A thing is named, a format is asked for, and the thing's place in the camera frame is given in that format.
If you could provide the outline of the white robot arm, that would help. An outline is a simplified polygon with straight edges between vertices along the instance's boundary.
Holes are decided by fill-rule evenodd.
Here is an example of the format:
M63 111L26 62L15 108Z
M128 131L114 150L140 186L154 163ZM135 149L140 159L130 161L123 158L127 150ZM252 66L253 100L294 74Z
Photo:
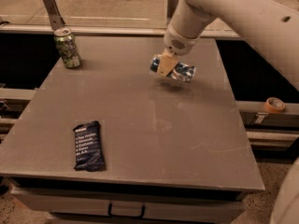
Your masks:
M299 90L299 13L273 0L178 0L164 35L157 73L182 79L178 58L217 18L224 21Z

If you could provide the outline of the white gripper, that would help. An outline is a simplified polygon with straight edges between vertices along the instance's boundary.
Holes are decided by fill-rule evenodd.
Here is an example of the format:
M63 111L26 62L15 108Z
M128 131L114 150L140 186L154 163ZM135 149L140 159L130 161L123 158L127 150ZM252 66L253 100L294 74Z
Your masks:
M179 26L170 23L164 35L165 49L158 55L160 59L157 73L166 77L177 65L178 56L186 55L196 44L200 30L194 26Z

